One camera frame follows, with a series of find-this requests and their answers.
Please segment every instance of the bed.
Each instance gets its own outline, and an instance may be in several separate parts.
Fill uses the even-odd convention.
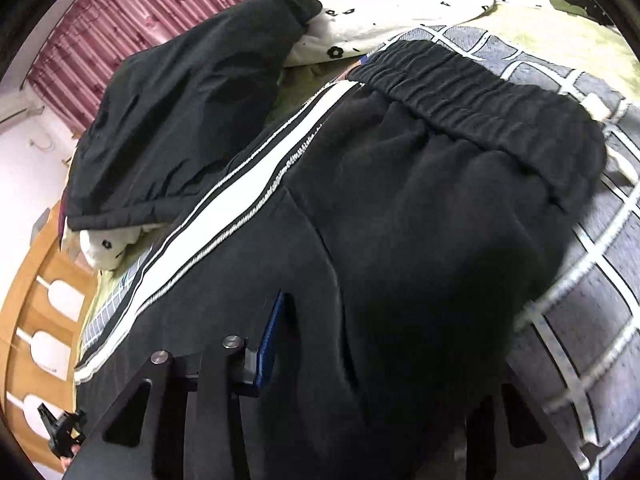
[[[97,280],[95,275],[71,263],[66,255],[59,254],[57,236],[56,206],[33,241],[0,311],[0,402],[9,428],[30,459],[60,470],[46,439],[28,424],[27,418],[32,419],[33,415],[25,417],[22,408],[26,405],[21,406],[20,400],[31,394],[57,408],[72,411],[75,407],[72,380],[75,359],[68,361],[66,378],[57,378],[33,361],[28,343],[18,335],[20,331],[28,335],[39,330],[49,332],[71,349],[72,356],[76,355]],[[48,283],[64,281],[84,295],[77,320],[69,319],[50,304],[38,276],[40,281],[44,279]]]

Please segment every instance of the air conditioner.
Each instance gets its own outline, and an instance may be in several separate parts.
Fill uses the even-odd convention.
[[[35,115],[40,115],[44,106],[36,104],[26,92],[0,96],[0,134],[12,126]]]

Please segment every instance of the elastic waistband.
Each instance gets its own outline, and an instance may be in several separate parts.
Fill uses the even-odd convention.
[[[578,102],[504,81],[431,41],[398,41],[347,78],[401,102],[436,132],[508,153],[567,212],[593,191],[606,163],[601,127]]]

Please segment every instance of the white wall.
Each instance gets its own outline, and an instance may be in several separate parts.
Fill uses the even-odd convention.
[[[0,94],[17,91],[27,76],[40,49],[47,41],[53,28],[68,11],[75,0],[56,0],[35,28],[31,31],[9,69],[0,80]]]
[[[51,148],[42,153],[29,146],[30,139]],[[62,195],[62,161],[73,146],[69,130],[49,110],[0,130],[0,308],[29,249],[33,223]]]

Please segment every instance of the black flower pattern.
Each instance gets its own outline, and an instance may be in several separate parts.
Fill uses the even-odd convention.
[[[331,59],[340,59],[342,54],[344,54],[344,50],[339,46],[332,46],[329,50],[326,51],[327,56]]]

